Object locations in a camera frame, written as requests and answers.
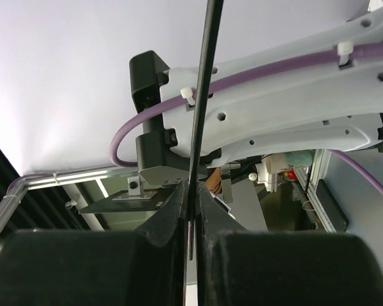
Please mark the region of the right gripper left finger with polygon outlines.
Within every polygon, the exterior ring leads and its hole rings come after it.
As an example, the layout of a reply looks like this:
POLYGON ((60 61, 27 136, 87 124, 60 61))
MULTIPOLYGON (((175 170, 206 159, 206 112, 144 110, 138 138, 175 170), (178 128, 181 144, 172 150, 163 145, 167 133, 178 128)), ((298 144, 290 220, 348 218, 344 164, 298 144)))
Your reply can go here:
POLYGON ((183 305, 186 185, 131 231, 19 231, 0 244, 0 305, 183 305))

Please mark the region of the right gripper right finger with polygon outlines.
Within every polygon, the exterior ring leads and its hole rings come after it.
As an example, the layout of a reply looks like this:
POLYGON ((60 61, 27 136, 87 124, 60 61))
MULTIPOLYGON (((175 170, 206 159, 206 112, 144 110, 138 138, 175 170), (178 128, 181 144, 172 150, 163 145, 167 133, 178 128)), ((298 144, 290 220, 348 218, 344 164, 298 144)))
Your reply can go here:
POLYGON ((200 305, 383 305, 371 249, 346 233, 244 229, 197 188, 200 305))

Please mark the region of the green avocado pet tent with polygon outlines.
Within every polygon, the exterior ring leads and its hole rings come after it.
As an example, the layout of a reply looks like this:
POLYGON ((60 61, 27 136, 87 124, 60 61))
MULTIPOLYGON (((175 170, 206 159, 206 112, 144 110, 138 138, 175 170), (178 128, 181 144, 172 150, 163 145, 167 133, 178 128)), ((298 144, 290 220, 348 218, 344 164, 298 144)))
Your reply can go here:
POLYGON ((196 216, 197 185, 199 182, 200 153, 206 118, 206 108, 213 72, 214 57, 218 41, 218 33, 223 11, 222 0, 207 2, 204 32, 200 51, 197 77, 196 104, 193 115, 193 129, 190 147, 190 170, 188 180, 187 216, 189 221, 188 259, 193 259, 194 229, 196 216))

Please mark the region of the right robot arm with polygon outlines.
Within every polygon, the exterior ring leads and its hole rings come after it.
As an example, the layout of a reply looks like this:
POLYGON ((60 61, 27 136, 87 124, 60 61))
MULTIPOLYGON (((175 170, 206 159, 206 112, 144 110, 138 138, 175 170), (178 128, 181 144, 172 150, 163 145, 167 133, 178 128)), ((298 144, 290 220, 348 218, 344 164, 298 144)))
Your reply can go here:
POLYGON ((383 149, 383 7, 306 38, 268 1, 0 1, 0 145, 32 189, 118 175, 159 191, 130 231, 17 231, 0 305, 383 305, 370 248, 346 233, 249 231, 210 168, 383 149), (296 38, 266 48, 259 36, 296 38))

